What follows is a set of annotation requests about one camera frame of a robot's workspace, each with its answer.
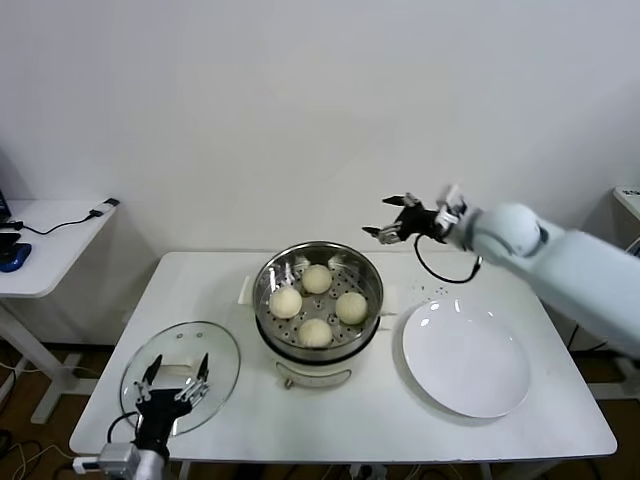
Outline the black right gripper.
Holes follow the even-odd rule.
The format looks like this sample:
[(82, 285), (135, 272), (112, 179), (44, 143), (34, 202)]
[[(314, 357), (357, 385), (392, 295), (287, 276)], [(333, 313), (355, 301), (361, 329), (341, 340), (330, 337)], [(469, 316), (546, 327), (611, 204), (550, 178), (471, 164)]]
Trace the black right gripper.
[(413, 194), (392, 195), (382, 200), (384, 204), (404, 208), (397, 217), (397, 223), (386, 227), (364, 226), (362, 230), (380, 244), (396, 244), (406, 241), (412, 235), (426, 236), (444, 244), (442, 228), (436, 224), (437, 210), (425, 209)]

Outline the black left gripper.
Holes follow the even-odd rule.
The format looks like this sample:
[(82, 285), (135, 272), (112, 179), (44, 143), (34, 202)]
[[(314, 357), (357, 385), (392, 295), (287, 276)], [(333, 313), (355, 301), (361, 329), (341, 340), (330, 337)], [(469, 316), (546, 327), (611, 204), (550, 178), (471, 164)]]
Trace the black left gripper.
[(137, 388), (138, 412), (141, 416), (135, 445), (138, 448), (160, 448), (167, 445), (175, 421), (191, 413), (191, 403), (199, 403), (208, 393), (210, 386), (209, 354), (205, 354), (197, 370), (196, 378), (180, 392), (177, 389), (152, 390), (151, 386), (162, 364), (159, 354), (146, 368), (143, 377), (135, 381)]

